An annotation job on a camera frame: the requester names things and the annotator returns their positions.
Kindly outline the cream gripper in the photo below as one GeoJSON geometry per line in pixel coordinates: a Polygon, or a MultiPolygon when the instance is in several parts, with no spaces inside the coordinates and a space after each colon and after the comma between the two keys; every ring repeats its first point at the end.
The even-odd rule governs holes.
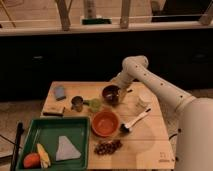
{"type": "Polygon", "coordinates": [[[117,75],[111,79],[111,82],[118,86],[122,91],[126,91],[132,84],[132,80],[128,77],[117,75]]]}

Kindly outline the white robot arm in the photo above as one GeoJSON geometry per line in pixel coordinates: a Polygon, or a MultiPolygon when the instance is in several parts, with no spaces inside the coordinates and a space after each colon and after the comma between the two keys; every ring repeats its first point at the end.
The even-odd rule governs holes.
{"type": "Polygon", "coordinates": [[[213,99],[197,98],[150,72],[146,56],[130,56],[113,82],[127,89],[142,82],[180,115],[174,171],[213,171],[213,99]]]}

